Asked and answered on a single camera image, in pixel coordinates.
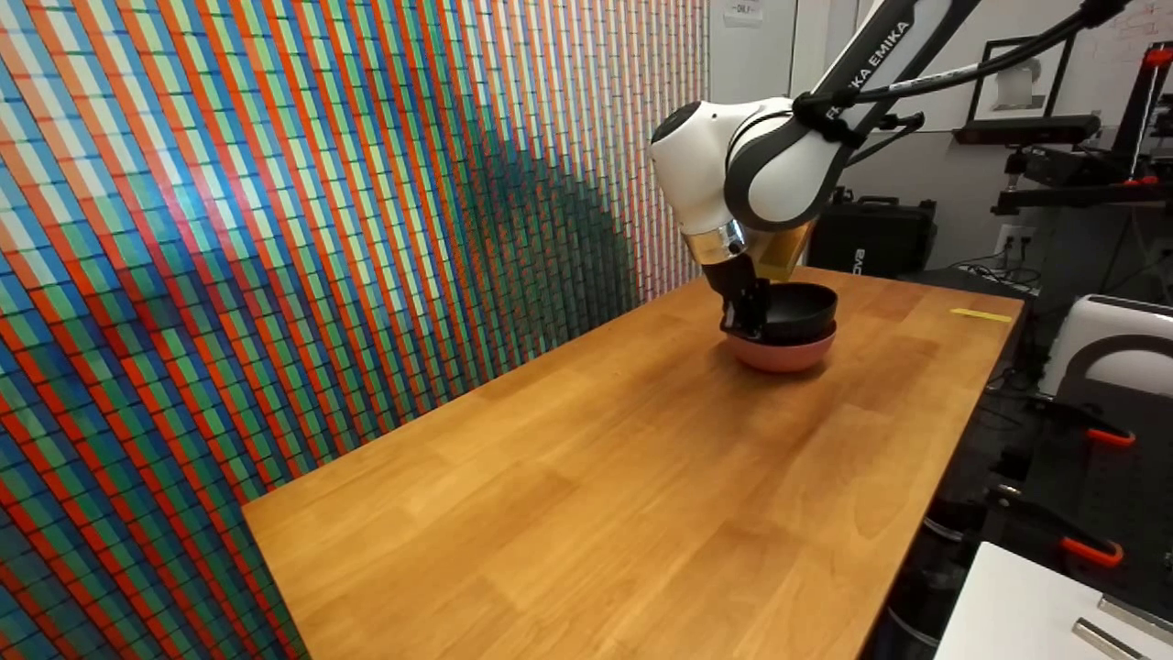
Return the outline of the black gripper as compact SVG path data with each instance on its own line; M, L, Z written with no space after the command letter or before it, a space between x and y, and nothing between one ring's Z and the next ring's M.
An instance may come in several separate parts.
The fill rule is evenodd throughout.
M721 330L753 336L765 311L761 294L754 285L754 265L746 254L737 254L734 261L709 265L702 267L709 285L727 302L721 307Z

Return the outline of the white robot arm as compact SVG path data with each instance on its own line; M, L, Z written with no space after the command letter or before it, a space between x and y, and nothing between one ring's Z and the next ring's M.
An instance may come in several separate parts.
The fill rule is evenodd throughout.
M847 160L980 0L878 0L799 95L674 106L650 138L674 228L721 298L727 332L765 332Z

